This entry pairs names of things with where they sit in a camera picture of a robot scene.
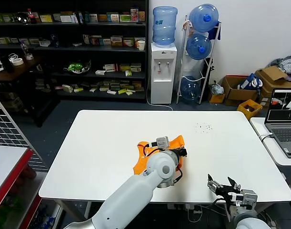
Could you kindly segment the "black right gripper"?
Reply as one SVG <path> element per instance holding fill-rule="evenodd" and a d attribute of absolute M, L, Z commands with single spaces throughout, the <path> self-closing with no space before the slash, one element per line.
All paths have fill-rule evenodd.
<path fill-rule="evenodd" d="M 241 185 L 237 184 L 236 181 L 230 177 L 228 177 L 228 181 L 230 182 L 231 186 L 223 186 L 215 181 L 210 174 L 208 174 L 207 186 L 213 193 L 216 193 L 216 191 L 219 190 L 219 195 L 224 198 L 227 205 L 233 205 L 230 193 L 240 194 Z"/>

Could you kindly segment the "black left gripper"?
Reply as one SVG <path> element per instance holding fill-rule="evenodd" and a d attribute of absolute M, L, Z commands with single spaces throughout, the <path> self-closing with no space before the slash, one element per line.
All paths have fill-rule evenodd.
<path fill-rule="evenodd" d="M 175 148 L 172 151 L 176 154 L 176 156 L 178 158 L 187 157 L 187 154 L 186 154 L 187 151 L 186 151 L 186 149 L 184 147 L 183 148 Z"/>

